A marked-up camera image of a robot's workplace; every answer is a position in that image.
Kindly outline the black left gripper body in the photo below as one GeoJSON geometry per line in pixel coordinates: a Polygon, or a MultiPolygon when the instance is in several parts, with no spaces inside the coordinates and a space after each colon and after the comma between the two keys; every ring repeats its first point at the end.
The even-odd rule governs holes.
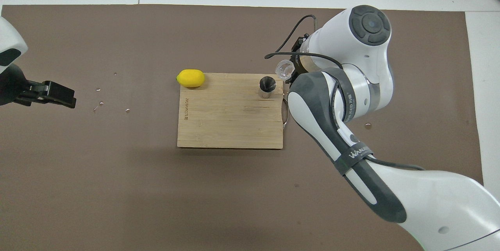
{"type": "Polygon", "coordinates": [[[11,64],[0,74],[0,106],[8,103],[25,106],[43,103],[40,98],[42,90],[42,83],[27,80],[23,71],[15,64],[11,64]]]}

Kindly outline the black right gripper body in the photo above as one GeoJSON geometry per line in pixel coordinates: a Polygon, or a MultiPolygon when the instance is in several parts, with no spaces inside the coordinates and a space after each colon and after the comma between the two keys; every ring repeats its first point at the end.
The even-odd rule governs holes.
{"type": "Polygon", "coordinates": [[[304,46],[304,42],[306,42],[306,41],[307,41],[307,38],[304,36],[301,36],[295,41],[294,45],[292,46],[292,52],[293,51],[300,52],[300,64],[293,63],[295,65],[295,68],[311,68],[313,66],[313,62],[311,60],[311,57],[303,54],[303,53],[307,52],[307,43],[304,46]]]}

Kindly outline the small clear glass cup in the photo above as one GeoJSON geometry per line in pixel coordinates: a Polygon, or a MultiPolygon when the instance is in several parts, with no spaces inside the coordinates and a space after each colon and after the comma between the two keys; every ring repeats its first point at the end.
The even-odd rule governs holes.
{"type": "Polygon", "coordinates": [[[294,63],[290,60],[280,61],[275,68],[275,74],[283,81],[289,80],[294,71],[294,63]]]}

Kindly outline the steel cocktail jigger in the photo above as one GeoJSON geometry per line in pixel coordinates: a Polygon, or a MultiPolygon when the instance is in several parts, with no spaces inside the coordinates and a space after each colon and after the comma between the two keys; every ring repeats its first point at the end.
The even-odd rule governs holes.
{"type": "Polygon", "coordinates": [[[259,96],[269,99],[276,89],[276,80],[270,76],[264,76],[259,80],[259,96]]]}

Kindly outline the bamboo cutting board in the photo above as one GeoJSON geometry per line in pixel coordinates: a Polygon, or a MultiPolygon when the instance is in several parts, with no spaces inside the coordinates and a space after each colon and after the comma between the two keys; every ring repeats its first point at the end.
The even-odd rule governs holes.
{"type": "Polygon", "coordinates": [[[180,87],[179,148],[283,148],[283,81],[273,75],[268,98],[259,87],[263,74],[205,73],[196,88],[180,87]]]}

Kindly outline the yellow lemon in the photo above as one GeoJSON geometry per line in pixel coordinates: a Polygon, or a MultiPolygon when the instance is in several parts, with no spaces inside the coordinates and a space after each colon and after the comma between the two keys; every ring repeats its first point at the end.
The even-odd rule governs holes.
{"type": "Polygon", "coordinates": [[[176,80],[183,87],[200,87],[205,82],[205,74],[199,69],[183,69],[176,80]]]}

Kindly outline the brown table mat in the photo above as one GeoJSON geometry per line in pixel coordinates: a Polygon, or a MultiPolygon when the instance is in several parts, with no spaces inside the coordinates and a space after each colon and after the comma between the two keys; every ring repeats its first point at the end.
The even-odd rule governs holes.
{"type": "Polygon", "coordinates": [[[16,64],[77,103],[0,107],[0,251],[422,251],[292,119],[282,150],[177,147],[181,70],[273,73],[302,16],[337,13],[4,5],[16,64]]]}

